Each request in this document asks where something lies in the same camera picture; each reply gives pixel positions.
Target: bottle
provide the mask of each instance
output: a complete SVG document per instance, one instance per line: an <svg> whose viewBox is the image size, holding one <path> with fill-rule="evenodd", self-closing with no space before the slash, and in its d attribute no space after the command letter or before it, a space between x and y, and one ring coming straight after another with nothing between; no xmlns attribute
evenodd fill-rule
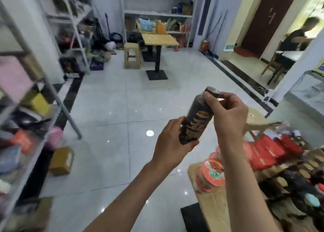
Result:
<svg viewBox="0 0 324 232"><path fill-rule="evenodd" d="M206 87L205 91L215 98L219 97L219 92L213 87ZM198 140L213 116L213 110L203 99L203 94L197 95L182 123L179 134L180 143L184 145Z"/></svg>

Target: door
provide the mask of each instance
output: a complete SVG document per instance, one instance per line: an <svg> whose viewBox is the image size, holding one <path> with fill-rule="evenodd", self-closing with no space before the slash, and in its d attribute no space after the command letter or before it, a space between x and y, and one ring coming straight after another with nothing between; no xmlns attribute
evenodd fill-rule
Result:
<svg viewBox="0 0 324 232"><path fill-rule="evenodd" d="M293 0L261 0L241 47L261 57Z"/></svg>

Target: table top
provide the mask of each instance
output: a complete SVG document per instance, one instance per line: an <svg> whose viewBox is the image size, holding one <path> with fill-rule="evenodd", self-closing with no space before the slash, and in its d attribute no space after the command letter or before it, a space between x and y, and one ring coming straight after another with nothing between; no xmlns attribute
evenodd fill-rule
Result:
<svg viewBox="0 0 324 232"><path fill-rule="evenodd" d="M146 45L178 46L179 43L170 34L144 34L142 37Z"/></svg>
<svg viewBox="0 0 324 232"><path fill-rule="evenodd" d="M194 187L196 170L201 163L192 164L188 168L188 176ZM214 193L197 193L195 191L201 211L210 232L230 232L229 214L226 200L226 190L220 187Z"/></svg>
<svg viewBox="0 0 324 232"><path fill-rule="evenodd" d="M298 61L303 52L304 51L276 51L277 54L282 54L282 56L287 57L294 62Z"/></svg>

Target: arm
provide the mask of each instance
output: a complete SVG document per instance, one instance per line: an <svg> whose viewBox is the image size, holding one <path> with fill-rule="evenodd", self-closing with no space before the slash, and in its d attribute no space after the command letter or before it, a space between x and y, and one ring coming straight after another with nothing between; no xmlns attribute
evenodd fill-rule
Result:
<svg viewBox="0 0 324 232"><path fill-rule="evenodd" d="M223 93L221 105L208 92L206 102L214 111L214 124L224 164L226 196L232 232L278 231L245 157L242 133L248 107L234 94Z"/></svg>
<svg viewBox="0 0 324 232"><path fill-rule="evenodd" d="M131 231L146 200L199 141L179 142L184 116L171 119L159 135L153 158L128 187L83 232Z"/></svg>
<svg viewBox="0 0 324 232"><path fill-rule="evenodd" d="M308 37L294 37L291 39L293 43L304 43L304 42L311 42L314 38L308 38Z"/></svg>

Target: white tile floor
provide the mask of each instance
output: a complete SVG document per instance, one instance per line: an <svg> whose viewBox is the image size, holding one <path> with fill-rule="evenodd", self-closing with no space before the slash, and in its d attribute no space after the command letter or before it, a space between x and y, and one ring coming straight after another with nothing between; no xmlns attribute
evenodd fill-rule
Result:
<svg viewBox="0 0 324 232"><path fill-rule="evenodd" d="M235 52L232 53L229 61L233 65L237 66L240 70L245 72L247 75L249 75L251 78L253 78L255 81L257 81L259 84L264 86L266 89L274 89L280 82L280 79L283 77L283 75L281 75L276 83L271 82L270 85L267 85L267 82L272 77L273 72L268 69L263 75L261 75L262 71L267 66L266 63L254 57L240 56Z"/></svg>
<svg viewBox="0 0 324 232"><path fill-rule="evenodd" d="M206 86L236 93L249 106L266 111L212 62L195 50L162 51L168 80L149 81L141 70L124 70L122 51L104 71L83 79L71 115L83 133L77 140L69 123L64 133L75 152L72 172L46 179L42 196L54 196L49 232L82 231L139 173L153 154L168 120L185 115ZM146 135L152 130L154 135ZM133 231L185 231L180 208L196 203L186 171L217 146L210 124L197 146L149 198Z"/></svg>

